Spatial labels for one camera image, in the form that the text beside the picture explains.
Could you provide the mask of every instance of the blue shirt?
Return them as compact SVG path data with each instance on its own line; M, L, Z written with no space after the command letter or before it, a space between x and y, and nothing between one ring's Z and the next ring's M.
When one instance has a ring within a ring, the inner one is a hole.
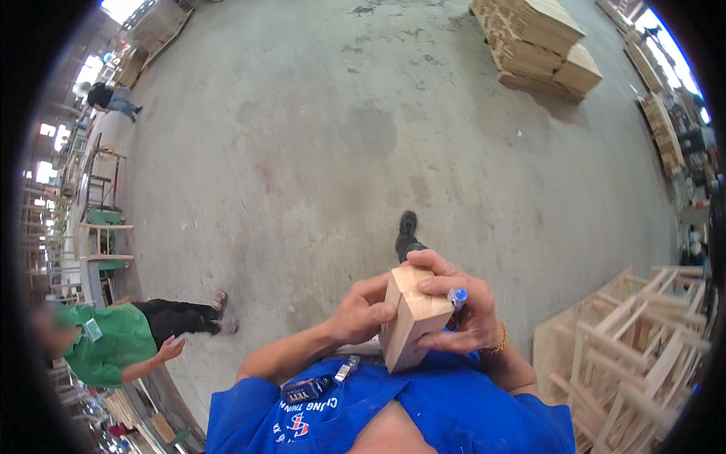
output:
M334 376L345 360L313 364L295 381ZM345 387L288 405L280 387L240 380L212 395L206 452L344 453L358 433L397 399L425 441L439 453L574 453L569 407L550 407L531 394L510 396L478 368L478 354L429 352L415 369L395 376L362 363Z

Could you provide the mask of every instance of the black t-shirt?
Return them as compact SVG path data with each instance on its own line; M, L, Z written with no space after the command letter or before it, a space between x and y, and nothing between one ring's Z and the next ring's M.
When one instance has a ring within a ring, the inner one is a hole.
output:
M91 88L91 91L86 98L86 102L91 107L98 104L102 108L105 108L108 105L108 102L111 100L112 94L112 89L107 89L103 82L98 82L96 84L93 84L93 87Z

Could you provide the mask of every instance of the black pants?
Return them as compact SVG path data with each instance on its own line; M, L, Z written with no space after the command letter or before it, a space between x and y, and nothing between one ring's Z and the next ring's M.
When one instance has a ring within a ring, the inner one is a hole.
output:
M428 249L423 244L419 243L413 235L399 234L396 238L396 254L399 255L399 263L406 261L406 255L411 251L423 251Z
M161 344L171 336L200 331L212 333L212 336L219 333L219 311L214 306L165 299L152 299L133 305L143 312L148 320L157 349L160 349Z

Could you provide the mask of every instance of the logo on shirt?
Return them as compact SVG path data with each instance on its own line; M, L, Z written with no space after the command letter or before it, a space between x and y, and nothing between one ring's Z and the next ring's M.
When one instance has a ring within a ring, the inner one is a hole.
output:
M303 412L295 414L290 420L293 422L293 425L285 427L295 431L295 438L302 437L308 433L308 426L310 424L303 422Z

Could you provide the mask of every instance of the hand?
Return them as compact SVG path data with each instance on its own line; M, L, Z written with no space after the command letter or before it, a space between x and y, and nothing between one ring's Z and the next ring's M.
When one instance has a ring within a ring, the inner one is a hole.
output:
M181 355L182 349L184 348L184 344L187 343L186 339L182 339L180 341L174 342L174 338L175 338L175 336L172 336L169 339L166 339L164 341L164 343L161 344L161 348L159 349L159 352L156 354L164 362L173 360L174 358Z
M391 321L396 311L382 301L390 273L354 283L335 314L325 321L328 332L342 344L361 344L378 334L380 324Z
M451 325L447 325L454 328L458 324L456 331L425 334L418 340L419 346L467 354L480 349L496 349L502 343L504 332L494 311L494 296L486 282L459 271L430 249L411 251L406 258L402 266L428 268L436 275L418 284L422 293L447 296L452 288L464 288L468 293L464 307L449 321Z

